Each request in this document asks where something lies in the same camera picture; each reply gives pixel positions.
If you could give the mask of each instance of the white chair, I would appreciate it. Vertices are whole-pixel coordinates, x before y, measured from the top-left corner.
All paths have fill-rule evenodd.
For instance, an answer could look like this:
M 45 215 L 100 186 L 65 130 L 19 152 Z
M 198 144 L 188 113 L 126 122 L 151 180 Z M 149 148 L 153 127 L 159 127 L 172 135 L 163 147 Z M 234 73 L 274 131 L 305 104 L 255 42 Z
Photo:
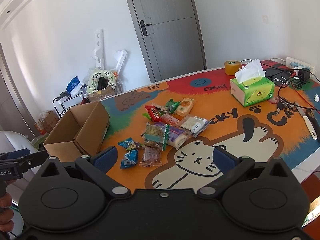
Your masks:
M 0 153 L 13 152 L 22 149 L 29 149 L 30 153 L 38 151 L 22 134 L 11 131 L 0 131 Z M 7 187 L 7 192 L 12 196 L 12 200 L 15 203 L 19 203 L 20 196 L 40 167 L 41 166 L 31 168 L 28 172 L 23 174 L 23 179 L 18 179 L 15 183 Z

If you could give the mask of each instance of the red snack wrapper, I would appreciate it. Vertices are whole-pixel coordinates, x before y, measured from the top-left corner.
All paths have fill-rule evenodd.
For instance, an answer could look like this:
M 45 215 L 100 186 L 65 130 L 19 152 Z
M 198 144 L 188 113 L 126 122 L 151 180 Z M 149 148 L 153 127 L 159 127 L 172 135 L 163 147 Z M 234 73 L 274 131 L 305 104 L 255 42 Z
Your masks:
M 145 106 L 145 108 L 148 110 L 148 113 L 153 122 L 162 122 L 161 116 L 157 112 L 155 106 Z

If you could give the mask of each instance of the screw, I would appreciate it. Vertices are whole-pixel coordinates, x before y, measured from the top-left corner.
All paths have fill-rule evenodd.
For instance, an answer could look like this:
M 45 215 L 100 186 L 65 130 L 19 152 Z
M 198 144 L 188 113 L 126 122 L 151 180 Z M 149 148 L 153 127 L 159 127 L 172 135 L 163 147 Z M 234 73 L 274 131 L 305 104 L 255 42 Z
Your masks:
M 166 192 L 160 193 L 160 197 L 169 197 L 169 194 Z
M 200 189 L 200 192 L 203 195 L 212 195 L 212 194 L 216 193 L 216 189 L 214 187 L 202 187 Z
M 126 194 L 126 193 L 128 192 L 128 189 L 127 189 L 126 187 L 122 187 L 122 186 L 120 186 L 120 187 L 114 187 L 114 188 L 112 189 L 112 192 L 113 192 L 114 194 L 117 194 L 117 195 L 123 195 L 123 194 Z

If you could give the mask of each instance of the hand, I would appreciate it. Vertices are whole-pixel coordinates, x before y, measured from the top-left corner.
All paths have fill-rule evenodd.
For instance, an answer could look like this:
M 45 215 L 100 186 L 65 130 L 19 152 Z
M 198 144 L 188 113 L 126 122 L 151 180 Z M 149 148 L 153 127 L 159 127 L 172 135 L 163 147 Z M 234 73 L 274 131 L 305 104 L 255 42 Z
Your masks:
M 14 183 L 15 180 L 7 181 L 7 185 Z M 14 227 L 14 223 L 12 221 L 13 218 L 13 210 L 9 207 L 12 206 L 12 198 L 8 192 L 0 198 L 0 207 L 5 208 L 5 210 L 0 213 L 0 231 L 2 232 L 11 232 Z

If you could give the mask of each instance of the door frame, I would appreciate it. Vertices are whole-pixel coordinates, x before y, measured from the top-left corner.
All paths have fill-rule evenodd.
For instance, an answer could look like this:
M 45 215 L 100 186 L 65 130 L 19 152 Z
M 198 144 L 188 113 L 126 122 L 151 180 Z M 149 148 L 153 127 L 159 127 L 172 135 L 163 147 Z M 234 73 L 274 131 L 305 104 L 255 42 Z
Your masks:
M 143 36 L 142 36 L 142 32 L 141 32 L 141 29 L 140 29 L 139 19 L 138 19 L 137 13 L 136 13 L 135 8 L 134 8 L 133 0 L 127 0 L 127 2 L 128 2 L 131 18 L 132 18 L 132 21 L 133 21 L 133 26 L 134 26 L 134 29 L 136 31 L 136 34 L 137 34 L 137 37 L 138 37 L 138 41 L 139 41 L 139 44 L 140 44 L 142 56 L 143 56 L 144 62 L 145 62 L 146 67 L 147 67 L 147 71 L 148 71 L 148 74 L 149 74 L 150 81 L 151 81 L 151 83 L 155 83 L 156 82 L 156 78 L 158 79 L 160 77 L 156 77 L 154 75 L 154 73 L 153 73 L 153 70 L 152 70 L 152 67 L 151 67 L 151 62 L 150 62 L 149 55 L 148 55 L 148 52 L 147 52 L 147 47 L 146 47 L 146 44 L 144 42 L 144 39 L 143 39 Z M 204 53 L 204 46 L 203 46 L 203 39 L 202 39 L 201 30 L 200 30 L 200 24 L 199 24 L 199 18 L 198 18 L 198 14 L 197 14 L 197 10 L 196 10 L 196 4 L 195 4 L 194 0 L 191 0 L 191 3 L 192 3 L 193 11 L 195 13 L 195 18 L 196 18 L 196 24 L 197 24 L 198 34 L 199 34 L 202 59 L 203 59 L 203 62 L 204 62 L 204 69 L 207 69 L 207 63 L 206 63 L 206 60 L 205 60 L 205 53 Z
M 35 127 L 36 122 L 31 116 L 29 110 L 27 109 L 25 103 L 22 100 L 21 95 L 18 92 L 16 85 L 14 84 L 13 78 L 9 71 L 9 67 L 7 65 L 7 61 L 5 60 L 5 57 L 4 57 L 4 52 L 2 49 L 1 43 L 0 43 L 0 74 L 2 75 L 4 79 L 4 83 L 9 90 L 9 93 L 13 99 L 13 102 L 15 103 L 26 125 L 29 127 L 29 129 L 31 130 L 31 132 L 35 137 L 39 136 L 40 133 Z

